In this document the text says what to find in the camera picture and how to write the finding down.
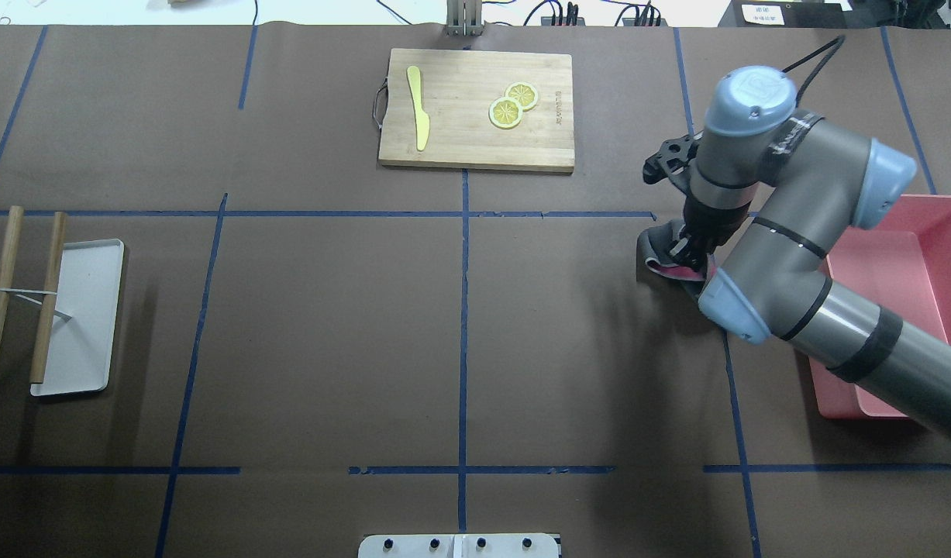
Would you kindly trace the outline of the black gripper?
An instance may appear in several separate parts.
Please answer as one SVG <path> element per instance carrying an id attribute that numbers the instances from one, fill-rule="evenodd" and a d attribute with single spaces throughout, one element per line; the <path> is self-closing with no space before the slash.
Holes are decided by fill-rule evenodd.
<path id="1" fill-rule="evenodd" d="M 750 212 L 751 184 L 724 188 L 703 181 L 696 165 L 702 132 L 667 139 L 645 159 L 643 181 L 659 184 L 668 180 L 684 195 L 684 229 L 670 247 L 678 264 L 698 268 L 705 255 L 713 255 L 737 232 Z"/>

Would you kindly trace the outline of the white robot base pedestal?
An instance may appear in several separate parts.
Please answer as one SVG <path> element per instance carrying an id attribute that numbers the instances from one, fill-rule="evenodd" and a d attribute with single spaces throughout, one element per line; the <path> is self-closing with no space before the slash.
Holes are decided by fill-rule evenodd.
<path id="1" fill-rule="evenodd" d="M 559 536 L 543 532 L 367 536 L 358 557 L 561 557 Z"/>

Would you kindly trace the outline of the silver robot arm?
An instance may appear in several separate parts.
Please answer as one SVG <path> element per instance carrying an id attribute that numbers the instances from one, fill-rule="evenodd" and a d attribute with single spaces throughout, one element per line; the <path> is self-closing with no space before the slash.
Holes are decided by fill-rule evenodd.
<path id="1" fill-rule="evenodd" d="M 684 195 L 676 225 L 647 229 L 638 257 L 705 285 L 701 313 L 753 345 L 779 338 L 951 440 L 951 346 L 820 270 L 844 232 L 874 229 L 917 163 L 800 105 L 775 67 L 730 71 L 698 135 L 667 139 L 647 184 Z"/>

